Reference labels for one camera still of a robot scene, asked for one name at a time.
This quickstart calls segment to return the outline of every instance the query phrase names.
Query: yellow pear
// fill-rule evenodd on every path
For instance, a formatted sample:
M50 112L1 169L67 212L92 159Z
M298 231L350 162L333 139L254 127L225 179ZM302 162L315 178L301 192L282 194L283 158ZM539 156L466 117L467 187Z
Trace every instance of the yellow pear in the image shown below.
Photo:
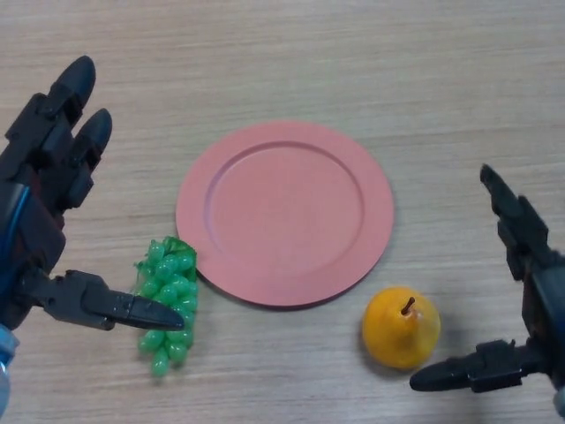
M440 332L436 307L408 287L391 287L377 293L363 316L365 347L387 367L419 367L432 355Z

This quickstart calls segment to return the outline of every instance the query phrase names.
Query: wood grain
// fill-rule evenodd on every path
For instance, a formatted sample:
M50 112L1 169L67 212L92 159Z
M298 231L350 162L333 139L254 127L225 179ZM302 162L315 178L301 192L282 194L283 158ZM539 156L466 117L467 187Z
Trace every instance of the wood grain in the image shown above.
M300 118L361 142L387 172L397 221L372 274L323 307L272 313L203 288L188 366L157 387L136 333L53 322L17 336L7 423L557 423L545 377L521 388L411 392L358 345L375 292L410 284L441 309L435 360L525 339L478 181L489 162L565 246L562 0L0 0L0 128L88 54L114 135L57 267L131 287L151 238L174 233L177 189L211 143Z

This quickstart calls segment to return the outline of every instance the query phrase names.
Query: toy fruit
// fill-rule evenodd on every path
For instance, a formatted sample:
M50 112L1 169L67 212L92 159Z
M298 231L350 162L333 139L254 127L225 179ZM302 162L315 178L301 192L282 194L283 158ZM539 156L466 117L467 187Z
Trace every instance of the toy fruit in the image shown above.
M367 351L387 367L423 364L440 338L440 314L433 303L408 287L377 293L365 310L362 337Z
M151 373L164 377L170 363L182 364L192 346L192 326L198 306L196 252L184 241L167 237L151 241L146 259L136 264L135 293L170 306L185 319L180 331L149 330L139 339L141 353L151 355Z

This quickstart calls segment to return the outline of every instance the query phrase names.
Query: robotic hand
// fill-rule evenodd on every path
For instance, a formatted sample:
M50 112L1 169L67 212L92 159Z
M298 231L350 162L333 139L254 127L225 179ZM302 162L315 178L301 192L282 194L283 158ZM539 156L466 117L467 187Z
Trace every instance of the robotic hand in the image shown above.
M49 277L64 250L64 212L87 197L111 134L110 114L102 109L72 136L94 82L92 60L77 59L47 95L31 98L6 133L9 144L0 155L0 417L10 396L7 368L19 344L12 331L32 307L95 329L116 323L184 327L173 310L112 291L99 276L69 270Z
M565 418L565 257L547 245L546 224L525 197L516 197L487 165L480 179L499 217L512 277L524 282L522 317L530 336L523 346L496 340L479 344L466 357L425 367L412 376L411 387L480 393L518 386L522 377L543 373L557 390L554 406Z

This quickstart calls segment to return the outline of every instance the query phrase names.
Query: grape bunch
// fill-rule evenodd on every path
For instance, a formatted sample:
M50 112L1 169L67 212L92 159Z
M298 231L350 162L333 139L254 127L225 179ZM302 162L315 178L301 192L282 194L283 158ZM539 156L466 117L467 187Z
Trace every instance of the grape bunch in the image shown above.
M139 339L141 353L152 355L151 373L164 377L170 364L185 362L192 346L192 327L198 306L196 252L184 241L167 237L151 240L146 259L135 264L138 281L135 293L171 307L185 319L180 331L151 329Z

